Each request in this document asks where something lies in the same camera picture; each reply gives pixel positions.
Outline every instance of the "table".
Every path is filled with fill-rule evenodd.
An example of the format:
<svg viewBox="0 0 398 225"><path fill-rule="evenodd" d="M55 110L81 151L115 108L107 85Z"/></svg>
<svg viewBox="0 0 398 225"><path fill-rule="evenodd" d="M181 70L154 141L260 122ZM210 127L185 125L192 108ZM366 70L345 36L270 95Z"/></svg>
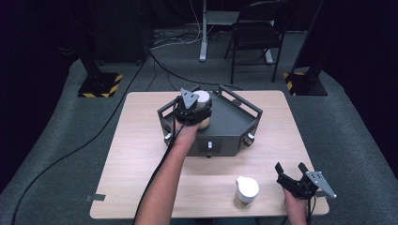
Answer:
<svg viewBox="0 0 398 225"><path fill-rule="evenodd" d="M280 91L236 91L263 110L251 147L235 157L187 157L176 195L173 218L266 217L286 215L275 165L293 179L302 176L298 165L310 171L310 161L284 94ZM163 142L157 110L173 100L177 92L129 93L93 201L92 218L133 218L149 177L167 146ZM254 178L260 191L252 207L233 204L236 179ZM318 198L314 215L329 211L325 198Z"/></svg>
<svg viewBox="0 0 398 225"><path fill-rule="evenodd" d="M207 0L203 1L203 22L202 22L202 45L200 49L199 61L204 63L207 58L207 25L232 25L237 21L237 11L207 11ZM268 64L272 64L272 55L270 51L266 52Z"/></svg>

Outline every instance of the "white cup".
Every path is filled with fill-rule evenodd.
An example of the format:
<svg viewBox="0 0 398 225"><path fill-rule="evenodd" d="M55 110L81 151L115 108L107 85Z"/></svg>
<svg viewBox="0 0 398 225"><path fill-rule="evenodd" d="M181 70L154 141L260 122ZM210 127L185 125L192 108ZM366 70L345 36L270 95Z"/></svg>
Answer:
<svg viewBox="0 0 398 225"><path fill-rule="evenodd" d="M237 192L234 204L237 208L246 209L252 205L260 189L258 183L251 177L240 176L237 178Z"/></svg>

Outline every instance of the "table leg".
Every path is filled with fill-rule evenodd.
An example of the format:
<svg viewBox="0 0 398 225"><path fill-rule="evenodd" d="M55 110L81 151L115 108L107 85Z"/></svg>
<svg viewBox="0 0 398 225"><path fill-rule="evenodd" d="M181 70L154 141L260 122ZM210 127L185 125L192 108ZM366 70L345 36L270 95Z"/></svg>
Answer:
<svg viewBox="0 0 398 225"><path fill-rule="evenodd" d="M207 0L203 1L203 29L202 29L202 46L200 49L199 62L204 63L206 61L207 54Z"/></svg>
<svg viewBox="0 0 398 225"><path fill-rule="evenodd" d="M268 51L266 52L266 62L267 62L268 64L272 64L272 63L273 63L272 55L271 55L271 51L270 51L270 50L268 50Z"/></svg>

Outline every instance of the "yellow and black warning tape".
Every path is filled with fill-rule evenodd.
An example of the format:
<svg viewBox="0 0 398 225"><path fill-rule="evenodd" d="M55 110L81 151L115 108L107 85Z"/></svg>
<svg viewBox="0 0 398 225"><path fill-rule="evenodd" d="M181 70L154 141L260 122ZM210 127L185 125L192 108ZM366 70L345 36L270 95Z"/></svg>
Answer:
<svg viewBox="0 0 398 225"><path fill-rule="evenodd" d="M83 97L83 98L110 98L112 97L117 88L119 87L120 84L120 80L122 80L123 75L119 74L116 79L115 79L115 83L112 86L111 90L109 92L104 92L104 93L79 93L79 97Z"/></svg>
<svg viewBox="0 0 398 225"><path fill-rule="evenodd" d="M295 75L305 75L305 73L294 73ZM284 80L286 81L287 90L290 95L295 96L297 94L297 90L295 90L295 85L292 83L292 75L288 72L283 73Z"/></svg>

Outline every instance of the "gray carpet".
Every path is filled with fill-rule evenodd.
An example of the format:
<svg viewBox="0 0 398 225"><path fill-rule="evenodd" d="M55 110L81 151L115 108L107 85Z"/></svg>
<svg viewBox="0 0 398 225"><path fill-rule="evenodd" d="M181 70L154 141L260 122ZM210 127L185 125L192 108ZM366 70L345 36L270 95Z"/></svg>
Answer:
<svg viewBox="0 0 398 225"><path fill-rule="evenodd" d="M240 67L234 86L285 93L315 169L323 172L338 195L329 201L329 213L314 217L313 224L397 224L397 180L344 89L322 73L320 78L329 93L327 97L291 97L287 92L282 72L290 71L304 37L301 33L286 35L275 83L270 81L273 67ZM198 61L200 41L152 52L178 76L203 83L228 84L231 58L223 59L228 41L229 37L210 40L205 63ZM251 58L258 55L258 52L246 54ZM86 75L80 61L72 65L51 121L0 196L0 224L11 223L15 206L28 184L70 153L73 154L53 165L29 188L21 201L16 224L131 224L131 220L91 218L91 203L84 199L96 192L122 105L109 124L107 121L139 68L134 64L101 67L102 71L124 75L115 95L79 98L77 91ZM196 85L171 75L170 82L178 89ZM153 59L148 57L127 92L174 91L173 86L167 73L154 67ZM217 87L201 86L206 90ZM265 217L260 223L280 224L282 220Z"/></svg>

